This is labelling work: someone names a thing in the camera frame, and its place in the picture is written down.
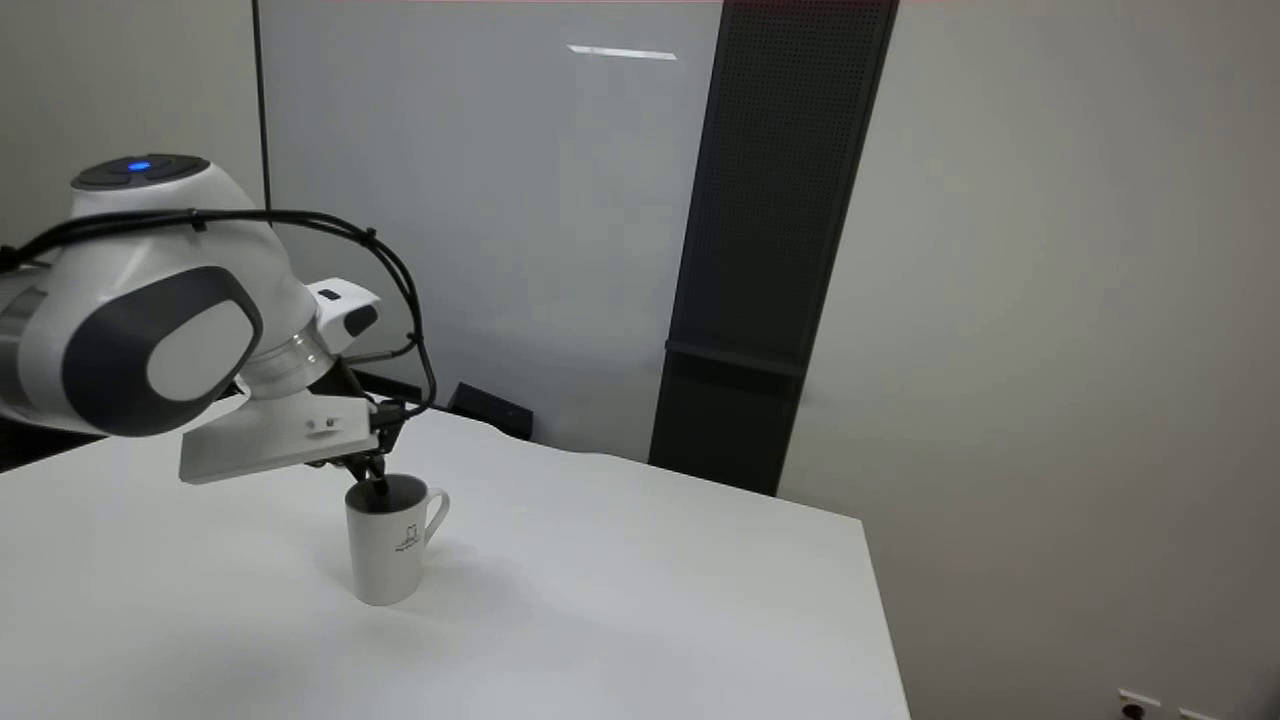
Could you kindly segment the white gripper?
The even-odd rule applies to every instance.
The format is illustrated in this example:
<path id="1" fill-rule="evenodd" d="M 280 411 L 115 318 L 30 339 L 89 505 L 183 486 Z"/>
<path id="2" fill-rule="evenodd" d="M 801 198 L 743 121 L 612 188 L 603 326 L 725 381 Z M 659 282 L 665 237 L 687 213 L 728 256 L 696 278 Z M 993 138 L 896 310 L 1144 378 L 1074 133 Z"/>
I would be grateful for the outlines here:
<path id="1" fill-rule="evenodd" d="M 361 455 L 361 486 L 388 494 L 377 447 L 380 441 L 361 397 L 251 397 L 181 441 L 181 475 L 188 486 L 214 486 L 374 451 Z"/>

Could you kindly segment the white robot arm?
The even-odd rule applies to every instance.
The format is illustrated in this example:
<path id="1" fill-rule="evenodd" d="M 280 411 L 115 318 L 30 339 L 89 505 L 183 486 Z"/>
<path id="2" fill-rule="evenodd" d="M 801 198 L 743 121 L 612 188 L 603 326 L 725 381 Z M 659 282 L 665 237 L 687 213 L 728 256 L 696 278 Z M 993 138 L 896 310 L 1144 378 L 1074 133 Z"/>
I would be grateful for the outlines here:
<path id="1" fill-rule="evenodd" d="M 149 152 L 73 177 L 63 225 L 3 252 L 53 252 L 0 312 L 0 415 L 39 433 L 181 433 L 181 475 L 377 465 L 377 406 L 329 397 L 377 322 L 353 282 L 299 282 L 285 242 L 214 161 Z"/>

